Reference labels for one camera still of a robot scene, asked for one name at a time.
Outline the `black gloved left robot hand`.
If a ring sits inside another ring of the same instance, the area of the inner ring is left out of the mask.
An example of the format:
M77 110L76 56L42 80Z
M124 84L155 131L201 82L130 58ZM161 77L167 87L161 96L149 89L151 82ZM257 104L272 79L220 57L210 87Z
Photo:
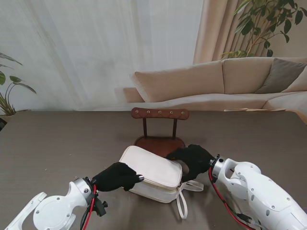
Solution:
M100 192L109 192L120 187L128 191L143 180L144 176L137 174L127 164L116 162L94 176L91 183L96 185L96 189Z

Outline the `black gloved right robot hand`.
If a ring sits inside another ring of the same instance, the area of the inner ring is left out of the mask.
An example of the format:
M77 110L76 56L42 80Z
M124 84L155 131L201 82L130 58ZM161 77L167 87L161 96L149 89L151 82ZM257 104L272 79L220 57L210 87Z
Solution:
M178 148L169 153L166 158L171 161L182 161L186 164L189 171L182 175L182 182L194 180L199 174L207 172L210 168L210 162L214 160L214 156L206 149L195 144Z

